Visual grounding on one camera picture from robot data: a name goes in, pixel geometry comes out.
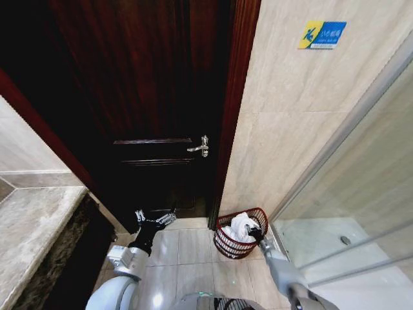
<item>blue sticker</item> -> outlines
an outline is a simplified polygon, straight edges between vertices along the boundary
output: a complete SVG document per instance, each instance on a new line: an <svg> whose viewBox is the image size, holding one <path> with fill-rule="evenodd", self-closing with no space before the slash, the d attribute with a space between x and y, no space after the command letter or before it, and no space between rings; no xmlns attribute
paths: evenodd
<svg viewBox="0 0 413 310"><path fill-rule="evenodd" d="M299 48L336 47L346 24L345 21L309 21L301 37Z"/></svg>

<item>marble countertop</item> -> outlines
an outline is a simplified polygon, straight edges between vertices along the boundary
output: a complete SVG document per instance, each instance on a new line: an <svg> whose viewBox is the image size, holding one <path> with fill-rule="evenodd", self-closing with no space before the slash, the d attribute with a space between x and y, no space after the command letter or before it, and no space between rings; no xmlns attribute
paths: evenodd
<svg viewBox="0 0 413 310"><path fill-rule="evenodd" d="M17 189L0 203L0 310L14 305L86 193L84 186Z"/></svg>

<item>laundry basket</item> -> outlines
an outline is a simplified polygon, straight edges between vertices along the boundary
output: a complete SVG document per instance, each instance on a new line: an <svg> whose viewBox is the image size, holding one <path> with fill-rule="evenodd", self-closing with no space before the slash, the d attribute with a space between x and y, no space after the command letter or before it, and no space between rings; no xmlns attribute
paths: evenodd
<svg viewBox="0 0 413 310"><path fill-rule="evenodd" d="M259 227L263 231L263 234L266 234L268 231L267 216L261 208L248 209L245 211L219 217L217 219L217 229L214 235L214 244L222 255L225 255L226 257L232 258L234 260L239 260L246 257L258 244L258 242L244 243L235 241L234 239L231 239L229 236L227 236L227 234L225 234L225 232L222 230L222 227L231 225L231 220L242 212L246 212L248 214L248 217L253 219L259 225Z"/></svg>

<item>door handle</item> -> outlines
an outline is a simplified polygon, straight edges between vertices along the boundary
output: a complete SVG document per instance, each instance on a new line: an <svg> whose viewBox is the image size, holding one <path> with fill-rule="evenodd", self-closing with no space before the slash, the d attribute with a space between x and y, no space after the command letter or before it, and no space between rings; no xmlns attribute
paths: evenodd
<svg viewBox="0 0 413 310"><path fill-rule="evenodd" d="M188 152L196 152L197 150L201 150L201 155L202 157L207 157L208 156L208 137L203 136L201 137L201 145L198 147L190 147L189 149L186 149Z"/></svg>

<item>door frame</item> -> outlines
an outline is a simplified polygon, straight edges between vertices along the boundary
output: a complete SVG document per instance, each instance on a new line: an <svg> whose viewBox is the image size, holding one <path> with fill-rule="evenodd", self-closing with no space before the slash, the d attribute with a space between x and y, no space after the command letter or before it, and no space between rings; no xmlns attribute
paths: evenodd
<svg viewBox="0 0 413 310"><path fill-rule="evenodd" d="M261 0L231 1L232 29L228 34L230 48L227 56L227 84L225 87L219 149L217 150L217 169L216 175L213 177L212 206L208 212L208 227L210 229L216 228L260 6ZM90 172L73 155L64 141L50 128L48 123L32 107L29 100L25 98L14 82L1 69L0 92L68 168L103 203L107 202L109 199L105 199L105 191L94 181ZM125 228L130 233L134 233L132 231L133 225L126 226Z"/></svg>

